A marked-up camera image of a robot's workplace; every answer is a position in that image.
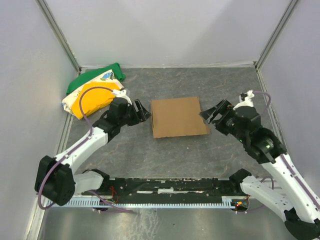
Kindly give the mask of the brown cardboard box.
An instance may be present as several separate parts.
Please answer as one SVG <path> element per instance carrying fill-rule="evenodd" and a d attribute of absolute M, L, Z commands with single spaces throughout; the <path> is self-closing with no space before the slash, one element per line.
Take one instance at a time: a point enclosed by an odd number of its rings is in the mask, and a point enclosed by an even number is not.
<path fill-rule="evenodd" d="M 155 139 L 209 135 L 211 130 L 200 116 L 197 96 L 151 101 L 152 133 Z"/>

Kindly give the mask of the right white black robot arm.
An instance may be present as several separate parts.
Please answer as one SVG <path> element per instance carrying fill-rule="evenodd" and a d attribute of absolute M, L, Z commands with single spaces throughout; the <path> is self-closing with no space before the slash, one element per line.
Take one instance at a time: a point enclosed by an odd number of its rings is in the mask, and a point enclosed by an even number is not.
<path fill-rule="evenodd" d="M 320 198 L 309 187 L 282 142 L 262 126 L 254 105 L 243 101 L 236 106 L 227 100 L 199 114 L 224 135 L 232 135 L 245 152 L 257 161 L 281 187 L 283 195 L 263 185 L 250 172 L 240 169 L 229 177 L 232 188 L 254 197 L 277 214 L 297 240 L 320 237 Z"/>

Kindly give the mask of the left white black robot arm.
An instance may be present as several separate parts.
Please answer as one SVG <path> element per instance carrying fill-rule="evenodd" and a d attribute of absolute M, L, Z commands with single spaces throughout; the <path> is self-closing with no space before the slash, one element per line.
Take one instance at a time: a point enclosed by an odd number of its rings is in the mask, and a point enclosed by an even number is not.
<path fill-rule="evenodd" d="M 96 120 L 89 131 L 67 150 L 54 157 L 44 156 L 38 166 L 34 189 L 38 197 L 63 206 L 75 194 L 109 187 L 110 176 L 98 169 L 77 174 L 78 168 L 99 148 L 117 136 L 123 126 L 134 126 L 151 117 L 140 100 L 130 103 L 115 97 L 109 109 Z"/>

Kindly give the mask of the yellow cloth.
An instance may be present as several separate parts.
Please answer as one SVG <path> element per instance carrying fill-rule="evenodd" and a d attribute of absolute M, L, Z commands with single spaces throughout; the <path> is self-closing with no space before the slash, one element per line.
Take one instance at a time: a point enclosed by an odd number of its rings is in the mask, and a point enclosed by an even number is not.
<path fill-rule="evenodd" d="M 83 114 L 80 110 L 80 98 L 81 95 L 88 90 L 89 88 L 93 87 L 105 87 L 111 90 L 107 90 L 104 88 L 95 88 L 88 91 L 81 101 L 82 111 L 86 116 L 89 116 L 96 112 L 97 110 L 108 106 L 115 95 L 112 94 L 113 90 L 121 90 L 114 82 L 102 82 L 102 81 L 94 81 L 90 83 L 86 83 L 83 88 L 75 95 L 75 100 L 71 105 L 71 112 L 72 114 L 77 117 L 78 119 L 83 118 Z"/>

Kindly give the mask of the white patterned cloth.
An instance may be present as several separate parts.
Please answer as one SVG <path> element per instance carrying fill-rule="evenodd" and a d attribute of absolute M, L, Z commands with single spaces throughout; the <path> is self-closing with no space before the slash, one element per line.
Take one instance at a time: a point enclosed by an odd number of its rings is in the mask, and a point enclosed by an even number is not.
<path fill-rule="evenodd" d="M 121 89 L 124 87 L 121 82 L 119 80 L 116 79 L 115 76 L 113 76 L 113 72 L 111 70 L 99 75 L 98 77 L 88 81 L 85 84 L 91 83 L 91 82 L 108 82 L 108 83 L 116 83 L 119 87 L 121 87 Z M 62 106 L 63 109 L 72 114 L 71 112 L 71 105 L 74 103 L 75 98 L 76 98 L 76 94 L 83 88 L 83 86 L 85 85 L 83 84 L 82 86 L 78 87 L 76 90 L 74 90 L 72 93 L 70 93 L 69 95 L 67 95 L 63 100 L 62 100 Z M 97 89 L 100 88 L 101 89 L 102 86 L 96 86 L 96 87 L 91 87 L 88 90 L 86 90 L 80 97 L 79 100 L 79 107 L 80 107 L 80 111 L 82 113 L 82 115 L 85 115 L 82 109 L 82 98 L 85 96 L 85 94 L 92 90 L 92 89 Z"/>

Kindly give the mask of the green cloth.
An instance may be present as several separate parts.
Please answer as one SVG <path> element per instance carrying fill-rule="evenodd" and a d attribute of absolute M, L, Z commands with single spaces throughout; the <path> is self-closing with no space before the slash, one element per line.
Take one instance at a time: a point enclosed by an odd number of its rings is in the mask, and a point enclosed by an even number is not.
<path fill-rule="evenodd" d="M 120 67 L 120 64 L 115 62 L 111 65 L 97 68 L 85 73 L 80 74 L 78 77 L 76 77 L 69 85 L 66 90 L 66 95 L 68 96 L 71 94 L 74 90 L 81 87 L 85 83 L 93 80 L 94 78 L 98 77 L 101 74 L 106 73 L 107 71 L 111 70 L 113 72 L 113 76 L 120 82 L 124 81 L 126 79 L 126 75 L 122 72 L 122 69 Z"/>

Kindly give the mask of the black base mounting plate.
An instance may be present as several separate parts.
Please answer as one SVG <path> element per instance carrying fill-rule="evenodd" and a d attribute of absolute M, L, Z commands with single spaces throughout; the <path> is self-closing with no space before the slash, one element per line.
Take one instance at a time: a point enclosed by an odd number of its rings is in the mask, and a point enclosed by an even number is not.
<path fill-rule="evenodd" d="M 222 197 L 244 197 L 239 186 L 218 178 L 113 178 L 94 191 L 118 204 L 221 203 Z"/>

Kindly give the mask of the metal front shelf sheet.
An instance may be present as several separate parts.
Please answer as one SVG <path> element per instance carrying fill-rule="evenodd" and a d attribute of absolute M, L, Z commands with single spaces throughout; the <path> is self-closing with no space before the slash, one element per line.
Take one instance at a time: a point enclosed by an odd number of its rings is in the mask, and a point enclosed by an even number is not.
<path fill-rule="evenodd" d="M 282 220 L 263 207 L 229 209 L 136 209 L 98 213 L 89 208 L 48 210 L 40 240 L 292 240 Z"/>

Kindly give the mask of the aluminium front rail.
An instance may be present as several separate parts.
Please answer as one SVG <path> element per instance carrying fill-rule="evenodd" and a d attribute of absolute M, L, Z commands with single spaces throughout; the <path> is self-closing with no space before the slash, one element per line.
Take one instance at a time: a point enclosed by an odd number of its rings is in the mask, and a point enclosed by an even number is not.
<path fill-rule="evenodd" d="M 40 186 L 41 186 L 42 180 L 37 180 L 35 183 L 35 191 L 39 192 L 40 190 Z M 260 187 L 259 189 L 257 189 L 257 191 L 259 193 L 263 193 L 263 194 L 272 194 L 272 195 L 280 195 L 284 198 L 288 198 L 288 193 L 285 191 L 285 189 L 282 189 L 280 187 L 280 185 L 278 185 L 278 182 L 274 182 L 275 183 L 275 189 L 271 189 L 271 185 L 267 186 L 266 184 L 260 184 L 258 187 Z"/>

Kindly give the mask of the right aluminium corner post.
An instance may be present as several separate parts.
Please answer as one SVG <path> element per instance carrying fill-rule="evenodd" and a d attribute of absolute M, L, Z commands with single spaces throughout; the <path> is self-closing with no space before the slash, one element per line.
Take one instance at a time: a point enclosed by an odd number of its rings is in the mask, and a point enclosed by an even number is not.
<path fill-rule="evenodd" d="M 275 43 L 280 37 L 282 31 L 286 27 L 288 21 L 293 15 L 297 5 L 300 3 L 300 0 L 290 0 L 288 6 L 285 8 L 284 13 L 282 14 L 279 22 L 277 23 L 275 29 L 273 30 L 271 36 L 269 37 L 265 47 L 263 48 L 258 60 L 255 62 L 254 67 L 258 71 L 266 61 L 268 55 L 272 51 Z"/>

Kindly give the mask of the aluminium corner post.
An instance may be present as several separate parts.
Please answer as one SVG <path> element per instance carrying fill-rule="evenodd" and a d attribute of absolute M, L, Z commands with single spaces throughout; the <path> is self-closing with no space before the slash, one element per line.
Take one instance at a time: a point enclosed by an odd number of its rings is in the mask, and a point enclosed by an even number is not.
<path fill-rule="evenodd" d="M 35 0 L 35 2 L 37 3 L 37 5 L 38 5 L 40 11 L 42 12 L 42 14 L 44 15 L 45 19 L 47 20 L 51 30 L 53 31 L 56 39 L 58 40 L 60 46 L 62 47 L 64 53 L 66 54 L 68 60 L 70 61 L 72 67 L 79 74 L 81 72 L 82 68 L 81 68 L 80 64 L 78 63 L 78 61 L 75 57 L 75 54 L 71 50 L 71 47 L 70 47 L 65 35 L 63 34 L 63 31 L 59 27 L 47 1 L 46 0 Z"/>
<path fill-rule="evenodd" d="M 258 60 L 255 62 L 254 67 L 258 71 L 266 61 L 268 55 L 272 51 L 275 43 L 280 37 L 282 31 L 286 27 L 288 21 L 293 15 L 297 5 L 300 3 L 300 0 L 290 0 L 288 6 L 285 8 L 284 13 L 282 14 L 279 22 L 277 23 L 275 29 L 273 30 L 271 36 L 269 37 L 265 47 L 263 48 Z"/>

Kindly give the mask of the left aluminium corner post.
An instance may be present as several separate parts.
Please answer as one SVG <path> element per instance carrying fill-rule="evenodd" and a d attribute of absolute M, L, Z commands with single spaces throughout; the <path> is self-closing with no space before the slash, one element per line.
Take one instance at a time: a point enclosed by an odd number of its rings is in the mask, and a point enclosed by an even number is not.
<path fill-rule="evenodd" d="M 62 47 L 64 53 L 66 54 L 68 60 L 70 61 L 72 67 L 79 74 L 81 72 L 82 68 L 81 68 L 80 64 L 78 63 L 78 61 L 75 57 L 75 54 L 71 50 L 71 47 L 70 47 L 65 35 L 63 34 L 63 31 L 59 27 L 47 1 L 46 0 L 35 0 L 35 2 L 37 3 L 37 5 L 38 5 L 40 11 L 42 12 L 42 14 L 44 15 L 45 19 L 47 20 L 51 30 L 53 31 L 56 39 L 58 40 L 60 46 Z"/>

